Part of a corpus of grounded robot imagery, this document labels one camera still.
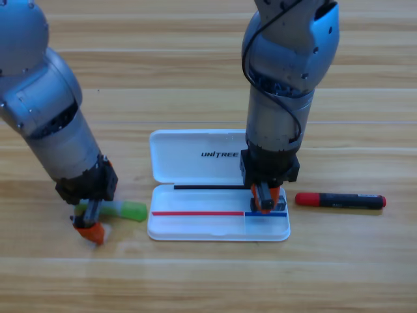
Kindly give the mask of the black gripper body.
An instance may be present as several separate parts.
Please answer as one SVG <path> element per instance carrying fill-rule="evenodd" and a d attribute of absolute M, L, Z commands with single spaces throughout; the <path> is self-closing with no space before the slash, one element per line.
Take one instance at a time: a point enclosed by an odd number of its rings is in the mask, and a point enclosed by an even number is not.
<path fill-rule="evenodd" d="M 79 228 L 90 228 L 98 222 L 103 201 L 113 201 L 118 177 L 113 169 L 103 161 L 104 155 L 98 155 L 95 165 L 85 170 L 80 176 L 72 179 L 60 179 L 55 189 L 60 197 L 70 205 L 87 201 L 87 208 L 76 213 L 72 218 L 73 225 Z"/>
<path fill-rule="evenodd" d="M 288 151 L 267 151 L 258 146 L 249 145 L 240 154 L 240 170 L 243 185 L 252 191 L 252 185 L 268 185 L 269 188 L 280 187 L 284 182 L 295 182 L 300 163 L 297 149 Z M 283 209 L 283 205 L 274 205 L 271 209 Z"/>

